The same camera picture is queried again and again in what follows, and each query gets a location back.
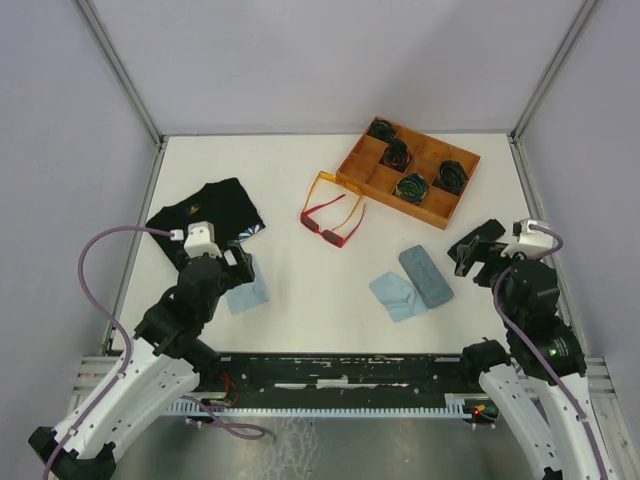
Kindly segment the grey-blue glasses case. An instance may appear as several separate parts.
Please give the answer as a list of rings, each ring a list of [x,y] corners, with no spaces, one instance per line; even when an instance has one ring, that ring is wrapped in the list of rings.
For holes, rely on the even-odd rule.
[[[421,245],[402,251],[398,259],[429,309],[439,307],[454,298],[450,285]]]

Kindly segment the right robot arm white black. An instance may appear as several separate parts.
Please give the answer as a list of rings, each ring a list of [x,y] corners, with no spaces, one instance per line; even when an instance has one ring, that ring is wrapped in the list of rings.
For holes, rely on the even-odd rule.
[[[481,264],[474,282],[490,290],[507,340],[465,347],[460,382],[497,406],[535,478],[613,479],[585,355],[558,314],[558,275],[544,262],[564,241],[530,222],[515,238],[507,244],[475,236],[456,247],[456,275]]]

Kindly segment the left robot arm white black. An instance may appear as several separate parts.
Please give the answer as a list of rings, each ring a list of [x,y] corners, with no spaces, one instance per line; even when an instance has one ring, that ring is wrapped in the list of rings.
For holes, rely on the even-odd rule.
[[[211,248],[189,259],[89,397],[56,426],[31,434],[44,478],[110,478],[132,440],[175,400],[219,383],[221,356],[200,335],[220,298],[255,278],[252,257],[240,243],[231,242],[229,250],[233,264]]]

